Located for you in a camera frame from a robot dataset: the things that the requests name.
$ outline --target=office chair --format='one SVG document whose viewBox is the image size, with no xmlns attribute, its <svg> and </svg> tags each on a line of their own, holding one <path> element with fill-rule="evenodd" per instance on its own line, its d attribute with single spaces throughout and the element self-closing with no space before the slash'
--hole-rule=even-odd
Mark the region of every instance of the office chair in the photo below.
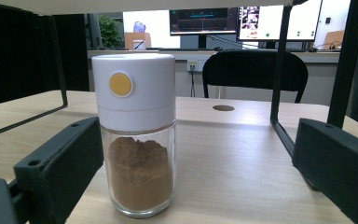
<svg viewBox="0 0 358 224">
<path fill-rule="evenodd" d="M 202 69 L 205 98 L 208 85 L 273 89 L 276 50 L 221 51 L 209 58 Z M 308 69 L 296 55 L 285 52 L 282 68 L 282 91 L 297 91 L 295 103 L 300 103 L 308 81 Z"/>
</svg>

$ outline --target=ground spice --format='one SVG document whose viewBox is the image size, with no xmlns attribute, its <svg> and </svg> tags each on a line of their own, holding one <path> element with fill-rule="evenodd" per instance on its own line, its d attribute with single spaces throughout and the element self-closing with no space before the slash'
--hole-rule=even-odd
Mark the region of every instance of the ground spice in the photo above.
<svg viewBox="0 0 358 224">
<path fill-rule="evenodd" d="M 119 137 L 109 148 L 111 186 L 115 199 L 130 210 L 146 210 L 169 200 L 172 168 L 167 148 L 149 140 Z"/>
</svg>

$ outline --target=computer monitor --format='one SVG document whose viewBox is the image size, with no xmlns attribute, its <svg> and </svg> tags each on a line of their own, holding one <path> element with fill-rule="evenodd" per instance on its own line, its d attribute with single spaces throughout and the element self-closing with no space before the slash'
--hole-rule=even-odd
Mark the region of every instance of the computer monitor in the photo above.
<svg viewBox="0 0 358 224">
<path fill-rule="evenodd" d="M 170 10 L 170 35 L 198 35 L 205 49 L 207 35 L 235 34 L 237 17 L 237 7 Z"/>
<path fill-rule="evenodd" d="M 322 0 L 309 0 L 294 6 L 289 21 L 287 40 L 313 42 Z M 237 40 L 274 43 L 279 41 L 283 6 L 240 7 Z"/>
</svg>

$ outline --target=spice grinder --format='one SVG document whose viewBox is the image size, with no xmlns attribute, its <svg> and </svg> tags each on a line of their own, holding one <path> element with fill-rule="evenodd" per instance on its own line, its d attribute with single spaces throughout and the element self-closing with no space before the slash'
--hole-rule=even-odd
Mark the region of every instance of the spice grinder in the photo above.
<svg viewBox="0 0 358 224">
<path fill-rule="evenodd" d="M 126 216 L 153 216 L 174 194 L 174 57 L 136 53 L 91 60 L 109 195 Z"/>
</svg>

